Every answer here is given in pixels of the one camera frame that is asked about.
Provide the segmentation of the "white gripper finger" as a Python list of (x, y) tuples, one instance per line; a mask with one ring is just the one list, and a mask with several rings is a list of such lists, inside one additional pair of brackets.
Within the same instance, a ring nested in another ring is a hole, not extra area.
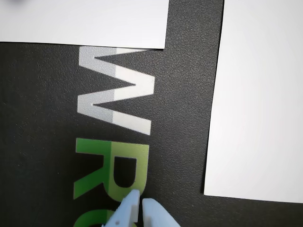
[(110, 217), (105, 227), (131, 227), (138, 221), (140, 206), (140, 191), (133, 189)]
[(155, 199), (142, 200), (144, 227), (179, 227), (178, 222)]

